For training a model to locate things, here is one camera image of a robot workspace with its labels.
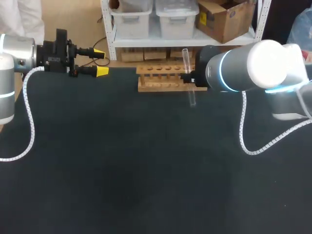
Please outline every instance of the clear plastic tube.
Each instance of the clear plastic tube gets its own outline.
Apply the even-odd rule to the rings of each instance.
[[[30,141],[29,141],[29,144],[28,144],[27,148],[25,149],[25,151],[23,153],[21,153],[20,155],[17,155],[16,157],[11,157],[11,158],[0,158],[0,162],[16,161],[16,160],[24,157],[26,154],[28,154],[28,152],[33,147],[33,144],[34,144],[34,141],[35,141],[35,126],[34,126],[33,116],[31,114],[30,106],[29,106],[29,103],[28,103],[27,83],[28,83],[28,80],[29,80],[30,76],[33,73],[37,72],[37,71],[44,71],[44,67],[33,68],[30,72],[27,73],[27,75],[25,77],[25,80],[24,80],[24,83],[23,83],[24,102],[25,102],[26,111],[27,111],[28,119],[29,119],[29,123],[30,123]]]
[[[182,50],[182,57],[183,57],[183,62],[184,62],[185,73],[189,74],[191,73],[191,63],[190,63],[189,50],[187,48]],[[188,96],[189,96],[190,106],[195,107],[196,106],[195,91],[194,91],[194,88],[190,85],[188,85]]]

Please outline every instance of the black table surface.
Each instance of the black table surface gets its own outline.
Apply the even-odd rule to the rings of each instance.
[[[312,126],[244,154],[234,93],[138,93],[134,69],[28,83],[36,140],[0,163],[1,234],[285,234],[312,230]],[[245,142],[257,150],[298,121],[273,119],[248,92]],[[23,97],[1,157],[29,142]]]

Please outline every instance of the white shelf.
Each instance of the white shelf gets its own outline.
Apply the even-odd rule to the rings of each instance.
[[[161,37],[159,21],[154,18],[150,19],[150,32],[147,39],[121,39],[116,32],[116,37],[113,42],[114,47],[181,47],[181,46],[205,46],[205,45],[246,45],[255,41],[255,33],[252,27],[249,32],[237,37],[225,44],[221,44],[211,37],[207,36],[197,28],[194,30],[192,39],[175,39],[168,40]]]
[[[194,31],[194,37],[187,40],[166,40],[161,38],[159,23],[151,22],[150,36],[147,39],[121,39],[116,32],[116,26],[113,26],[112,16],[108,5],[109,0],[101,0],[103,22],[105,33],[107,36],[108,50],[111,60],[117,59],[117,47],[184,47],[184,46],[205,46],[205,45],[246,45],[253,42],[261,41],[265,28],[271,0],[258,0],[258,17],[257,29],[254,33],[252,28],[249,32],[231,40],[225,44],[220,44],[211,37],[200,32],[198,29]]]

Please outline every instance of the white plastic storage bin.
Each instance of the white plastic storage bin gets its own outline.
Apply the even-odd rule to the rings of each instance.
[[[198,13],[195,0],[156,0],[156,14],[160,17],[164,39],[193,38]]]
[[[144,39],[149,34],[149,19],[153,5],[146,12],[121,13],[111,11],[120,39]]]

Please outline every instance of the person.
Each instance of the person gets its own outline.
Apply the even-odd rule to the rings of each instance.
[[[0,33],[33,38],[42,45],[41,0],[0,0]]]

